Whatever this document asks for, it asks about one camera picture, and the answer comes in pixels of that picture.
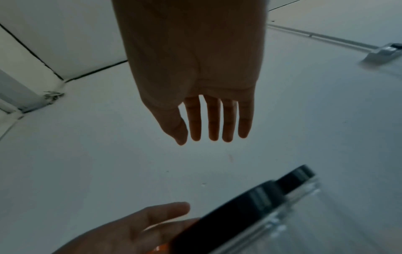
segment white ceiling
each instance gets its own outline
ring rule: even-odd
[[[126,59],[111,0],[1,1],[0,23],[65,79]]]

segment hand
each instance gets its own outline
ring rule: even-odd
[[[197,219],[190,219],[160,224],[189,211],[188,203],[148,207],[95,228],[73,239],[54,254],[145,254],[169,242],[196,222]]]
[[[246,138],[263,56],[267,0],[113,0],[131,71],[141,99],[162,130],[179,145],[188,131],[178,106],[184,103],[193,140],[201,138],[203,95],[209,138]]]

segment finger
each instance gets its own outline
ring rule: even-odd
[[[221,101],[209,95],[204,95],[208,108],[208,132],[209,139],[217,141],[219,139],[219,123],[221,115]]]
[[[128,224],[132,232],[141,232],[152,225],[183,216],[189,211],[190,204],[187,202],[155,205],[125,217],[121,222]]]
[[[239,101],[239,137],[247,138],[254,115],[254,98],[249,101]]]
[[[228,99],[222,99],[223,104],[223,132],[222,139],[225,142],[233,140],[233,134],[236,127],[237,102]]]
[[[201,139],[201,104],[198,96],[184,99],[186,106],[190,135],[194,141]]]
[[[181,146],[187,142],[188,130],[183,118],[180,116],[179,108],[169,110],[152,108],[149,110],[167,135],[174,138]]]
[[[157,246],[170,242],[198,219],[162,223],[141,233],[136,240],[138,253],[147,253]]]

